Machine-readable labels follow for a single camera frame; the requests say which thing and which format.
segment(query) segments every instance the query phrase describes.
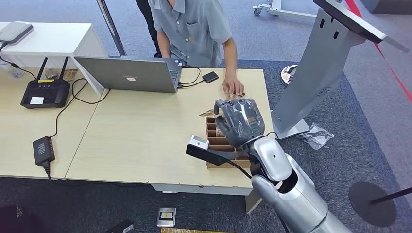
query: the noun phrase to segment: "silver stand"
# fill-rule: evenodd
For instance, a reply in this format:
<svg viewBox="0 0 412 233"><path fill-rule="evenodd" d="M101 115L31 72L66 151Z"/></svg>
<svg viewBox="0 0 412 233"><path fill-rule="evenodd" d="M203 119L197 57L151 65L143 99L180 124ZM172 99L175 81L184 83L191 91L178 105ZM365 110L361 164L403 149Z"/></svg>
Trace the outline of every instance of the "silver stand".
<svg viewBox="0 0 412 233"><path fill-rule="evenodd" d="M106 22L106 25L112 35L113 41L115 42L116 48L119 51L120 56L125 56L126 51L124 50L123 44L121 43L119 33L117 32L115 23L113 22L112 16L110 15L109 9L107 8L105 0L96 0L99 5L100 11Z"/></svg>
<svg viewBox="0 0 412 233"><path fill-rule="evenodd" d="M262 12L263 8L267 8L267 11L273 15L292 16L292 17L306 18L306 19L316 18L316 15L312 15L312 14L305 14L305 13L300 13L300 12L282 10L281 6L282 6L281 0L268 0L268 4L259 4L258 6L254 6L253 13L256 16L258 16Z"/></svg>
<svg viewBox="0 0 412 233"><path fill-rule="evenodd" d="M309 130L303 118L338 87L351 47L365 41L319 9L293 82L271 113L279 139Z"/></svg>

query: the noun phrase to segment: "metal pole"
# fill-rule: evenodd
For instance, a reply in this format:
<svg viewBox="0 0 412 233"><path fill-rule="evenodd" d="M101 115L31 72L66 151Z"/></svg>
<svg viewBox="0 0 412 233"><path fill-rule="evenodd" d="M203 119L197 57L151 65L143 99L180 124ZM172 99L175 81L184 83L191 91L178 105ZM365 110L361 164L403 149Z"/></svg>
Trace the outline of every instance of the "metal pole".
<svg viewBox="0 0 412 233"><path fill-rule="evenodd" d="M109 9L107 8L105 0L96 0L99 5L100 11L103 15L106 25L109 28L110 34L112 35L113 41L115 42L116 48L119 51L120 56L126 55L123 44L121 43L119 34L117 33L116 26L113 22L112 16L110 15Z"/></svg>
<svg viewBox="0 0 412 233"><path fill-rule="evenodd" d="M390 200L390 199L394 199L394 198L404 196L404 195L409 194L409 193L412 193L412 187L401 190L401 191L396 192L396 193L389 194L387 196L384 196L384 197L381 197L381 198L378 198L378 199L375 199L375 200L371 201L370 204L371 205L378 204L378 203L381 203L381 202L384 202L384 201L387 201L387 200Z"/></svg>

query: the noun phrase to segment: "short sleeve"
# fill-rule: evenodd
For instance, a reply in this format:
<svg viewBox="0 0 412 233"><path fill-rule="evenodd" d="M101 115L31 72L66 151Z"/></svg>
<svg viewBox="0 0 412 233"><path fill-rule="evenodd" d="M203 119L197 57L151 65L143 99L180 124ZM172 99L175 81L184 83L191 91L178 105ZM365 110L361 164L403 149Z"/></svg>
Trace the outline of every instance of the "short sleeve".
<svg viewBox="0 0 412 233"><path fill-rule="evenodd" d="M160 25L160 23L159 23L159 21L157 20L157 17L156 17L155 2L156 2L155 0L149 0L149 6L150 6L150 9L152 11L152 18L153 18L154 28L156 29L156 31L158 33L163 33L164 31L162 29L162 26Z"/></svg>
<svg viewBox="0 0 412 233"><path fill-rule="evenodd" d="M223 12L219 0L205 0L203 15L207 20L210 37L219 44L223 44L232 37L229 21Z"/></svg>

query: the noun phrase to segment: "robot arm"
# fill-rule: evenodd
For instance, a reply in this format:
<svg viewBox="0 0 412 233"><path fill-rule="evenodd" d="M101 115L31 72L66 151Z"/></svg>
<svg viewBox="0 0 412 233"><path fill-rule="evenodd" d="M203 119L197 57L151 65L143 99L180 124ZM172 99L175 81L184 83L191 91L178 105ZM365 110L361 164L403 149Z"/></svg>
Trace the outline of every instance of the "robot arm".
<svg viewBox="0 0 412 233"><path fill-rule="evenodd" d="M327 208L313 181L273 138L264 136L264 122L252 99L217 100L225 119L217 126L232 146L241 146L251 163L252 186L294 233L350 233ZM208 141L193 136L186 154L216 165L233 154L208 149Z"/></svg>

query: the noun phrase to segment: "white desk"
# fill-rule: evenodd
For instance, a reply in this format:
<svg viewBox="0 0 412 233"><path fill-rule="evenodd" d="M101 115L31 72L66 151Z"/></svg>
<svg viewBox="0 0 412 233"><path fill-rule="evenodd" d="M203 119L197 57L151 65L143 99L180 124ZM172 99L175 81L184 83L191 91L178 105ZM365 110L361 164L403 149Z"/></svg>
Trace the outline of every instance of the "white desk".
<svg viewBox="0 0 412 233"><path fill-rule="evenodd" d="M7 24L0 22L0 29ZM95 92L103 92L103 87L73 59L73 56L107 57L90 23L32 25L32 31L19 42L3 48L4 59L20 67L40 67L44 57L48 57L46 68L61 68L65 57L70 57L67 68L79 69Z"/></svg>
<svg viewBox="0 0 412 233"><path fill-rule="evenodd" d="M186 155L192 135L206 139L205 119L198 115L225 98L223 69L217 81L177 94L112 90L99 103L66 178L150 183L158 191L248 195L251 182L237 169L207 169L206 162ZM197 76L184 69L182 82ZM272 131L263 71L242 69L238 78L254 98Z"/></svg>

